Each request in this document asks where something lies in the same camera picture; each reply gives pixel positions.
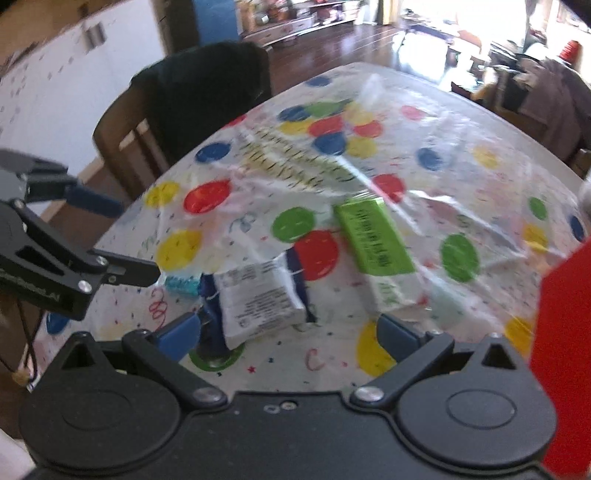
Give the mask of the wooden chair with black jacket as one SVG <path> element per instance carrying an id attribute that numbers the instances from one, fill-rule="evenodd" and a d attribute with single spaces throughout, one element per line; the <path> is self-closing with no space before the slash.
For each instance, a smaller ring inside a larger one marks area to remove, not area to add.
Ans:
<path id="1" fill-rule="evenodd" d="M 138 72 L 92 138 L 127 197 L 146 187 L 137 161 L 159 178 L 212 134 L 273 97 L 270 56 L 252 42 L 219 42 L 169 55 Z"/>

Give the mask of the colourful balloon plastic tablecloth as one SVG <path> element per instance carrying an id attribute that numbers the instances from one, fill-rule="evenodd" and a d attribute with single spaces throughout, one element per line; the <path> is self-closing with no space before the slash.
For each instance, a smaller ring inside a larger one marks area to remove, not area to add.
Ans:
<path id="1" fill-rule="evenodd" d="M 214 133 L 99 242 L 158 264 L 49 315 L 47 367 L 74 332 L 115 340 L 221 306 L 221 347 L 183 365 L 235 392 L 352 388 L 389 370 L 378 318 L 527 353 L 544 274 L 588 234 L 577 178 L 505 121 L 365 63 L 301 83 Z"/>

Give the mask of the blue cabinet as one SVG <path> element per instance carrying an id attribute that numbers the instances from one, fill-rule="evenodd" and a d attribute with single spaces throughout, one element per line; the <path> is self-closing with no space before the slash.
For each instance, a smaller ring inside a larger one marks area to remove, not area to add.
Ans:
<path id="1" fill-rule="evenodd" d="M 192 6 L 200 46 L 238 41 L 235 0 L 193 0 Z"/>

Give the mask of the white blue snack packet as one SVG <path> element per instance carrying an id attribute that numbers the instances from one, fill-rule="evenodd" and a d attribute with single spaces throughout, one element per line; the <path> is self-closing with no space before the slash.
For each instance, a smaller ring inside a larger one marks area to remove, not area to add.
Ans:
<path id="1" fill-rule="evenodd" d="M 267 333 L 317 320 L 294 248 L 270 260 L 204 274 L 199 295 L 208 321 L 205 345 L 216 356 Z"/>

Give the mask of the red cardboard box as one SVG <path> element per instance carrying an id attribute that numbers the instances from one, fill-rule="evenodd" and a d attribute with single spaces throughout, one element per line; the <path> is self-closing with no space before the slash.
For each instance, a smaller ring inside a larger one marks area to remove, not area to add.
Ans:
<path id="1" fill-rule="evenodd" d="M 589 243 L 542 281 L 530 366 L 558 417 L 544 464 L 560 477 L 584 477 L 590 468 Z"/>

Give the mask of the low wooden tv console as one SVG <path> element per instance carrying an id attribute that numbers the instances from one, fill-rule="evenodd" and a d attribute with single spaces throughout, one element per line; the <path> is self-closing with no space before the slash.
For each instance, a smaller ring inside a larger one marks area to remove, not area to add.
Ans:
<path id="1" fill-rule="evenodd" d="M 352 23 L 359 1 L 236 1 L 240 36 L 259 46 L 293 40 L 312 31 Z"/>

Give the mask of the green snack bar packet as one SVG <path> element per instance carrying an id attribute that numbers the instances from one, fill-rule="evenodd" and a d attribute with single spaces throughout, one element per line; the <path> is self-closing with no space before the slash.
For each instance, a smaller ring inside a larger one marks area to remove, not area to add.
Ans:
<path id="1" fill-rule="evenodd" d="M 370 310 L 392 313 L 419 304 L 424 280 L 384 199 L 356 196 L 335 205 L 334 214 L 362 274 Z"/>

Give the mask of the small teal candy wrapper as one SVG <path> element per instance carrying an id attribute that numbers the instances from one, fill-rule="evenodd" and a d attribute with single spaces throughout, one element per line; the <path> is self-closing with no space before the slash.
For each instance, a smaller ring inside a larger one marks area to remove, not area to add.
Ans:
<path id="1" fill-rule="evenodd" d="M 167 276 L 164 280 L 164 287 L 168 292 L 191 298 L 199 297 L 199 284 L 200 280 L 194 276 Z"/>

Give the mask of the white cupboard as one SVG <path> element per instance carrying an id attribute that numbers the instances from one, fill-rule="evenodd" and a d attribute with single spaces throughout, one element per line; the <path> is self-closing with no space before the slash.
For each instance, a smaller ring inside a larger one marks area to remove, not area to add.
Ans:
<path id="1" fill-rule="evenodd" d="M 27 55 L 1 80 L 1 145 L 66 165 L 97 157 L 92 134 L 144 67 L 164 56 L 149 1 L 123 1 Z"/>

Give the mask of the sofa piled with clothes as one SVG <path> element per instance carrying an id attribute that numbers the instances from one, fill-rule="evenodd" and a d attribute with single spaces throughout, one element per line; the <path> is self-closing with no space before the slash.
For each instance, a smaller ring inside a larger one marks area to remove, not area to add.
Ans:
<path id="1" fill-rule="evenodd" d="M 582 46 L 572 40 L 552 57 L 534 38 L 523 53 L 496 46 L 472 58 L 451 91 L 500 116 L 582 176 L 590 168 L 590 84 L 576 70 Z"/>

